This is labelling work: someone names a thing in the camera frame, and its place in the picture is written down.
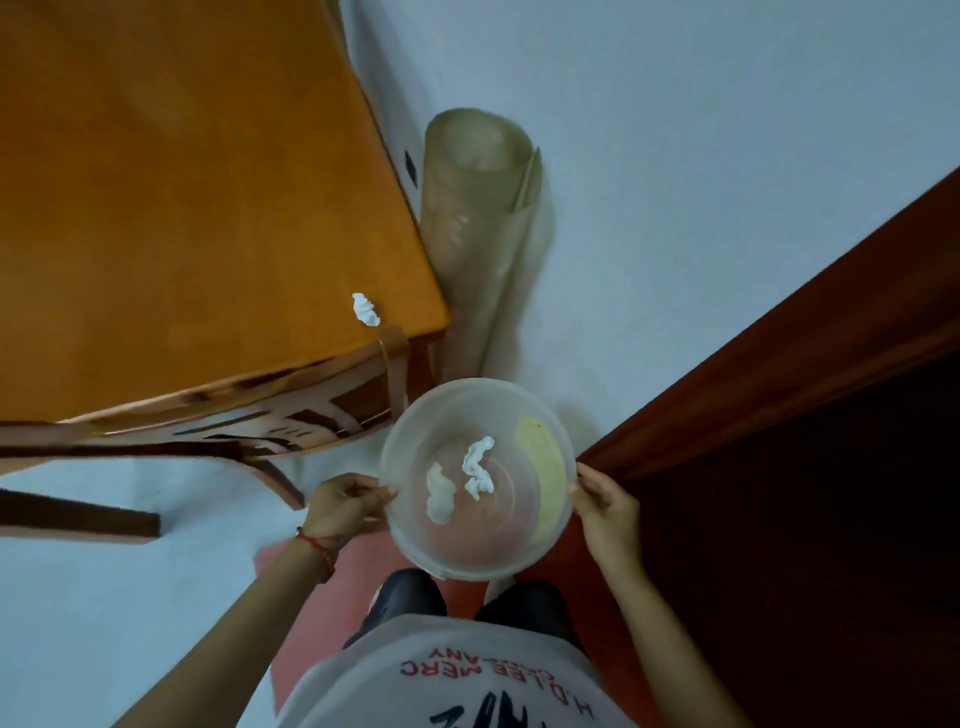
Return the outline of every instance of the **red rug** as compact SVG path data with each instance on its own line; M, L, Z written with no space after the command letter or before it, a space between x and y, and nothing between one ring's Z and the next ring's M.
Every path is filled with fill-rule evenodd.
M273 563L283 546L268 546L254 557L258 574ZM354 539L344 548L333 578L307 599L274 658L271 677L278 713L303 674L338 652L359 629L373 594L386 578L411 566L389 533ZM631 645L627 625L587 552L578 519L571 519L550 552L517 578L523 579L546 579L560 589L607 693L638 725L659 728L660 716ZM486 584L439 580L437 584L452 617L471 619L483 604Z

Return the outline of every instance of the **transparent plastic bowl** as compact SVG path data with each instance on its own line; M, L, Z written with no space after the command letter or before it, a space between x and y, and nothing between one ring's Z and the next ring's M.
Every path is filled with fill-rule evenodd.
M464 455L490 435L481 460L494 492L464 490ZM426 473L440 463L457 485L450 521L426 515ZM526 390L499 379L458 379L427 392L394 425L380 455L380 482L399 489L387 506L400 551L444 579L490 581L536 563L570 519L566 484L573 446L557 417Z

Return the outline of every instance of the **red string bracelet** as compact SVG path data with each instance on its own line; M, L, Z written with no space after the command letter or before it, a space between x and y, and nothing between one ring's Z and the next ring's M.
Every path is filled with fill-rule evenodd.
M324 558L326 563L326 578L329 579L333 576L335 571L334 565L337 563L337 552L331 551L329 548L324 546L323 541L331 541L334 544L340 543L339 536L322 536L319 539L315 539L312 536L307 536L303 533L303 526L297 526L297 535L294 536L294 539L302 539L310 544L312 547L316 548Z

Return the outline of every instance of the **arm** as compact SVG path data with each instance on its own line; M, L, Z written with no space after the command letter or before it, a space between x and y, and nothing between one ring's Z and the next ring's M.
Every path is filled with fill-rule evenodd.
M327 480L310 499L303 533L327 539L335 553L353 536L380 530L386 523L383 506L395 494L365 475ZM303 540L291 542L114 728L235 726L303 603L328 576L316 548Z
M590 554L616 598L664 721L671 728L750 726L640 560L640 506L611 478L577 464L570 499Z

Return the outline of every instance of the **person's left hand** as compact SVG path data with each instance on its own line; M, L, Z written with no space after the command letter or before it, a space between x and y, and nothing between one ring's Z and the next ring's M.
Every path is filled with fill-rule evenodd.
M396 488L380 488L375 477L358 473L337 475L317 486L303 522L303 534L339 550L360 533L387 527L383 507L396 497Z

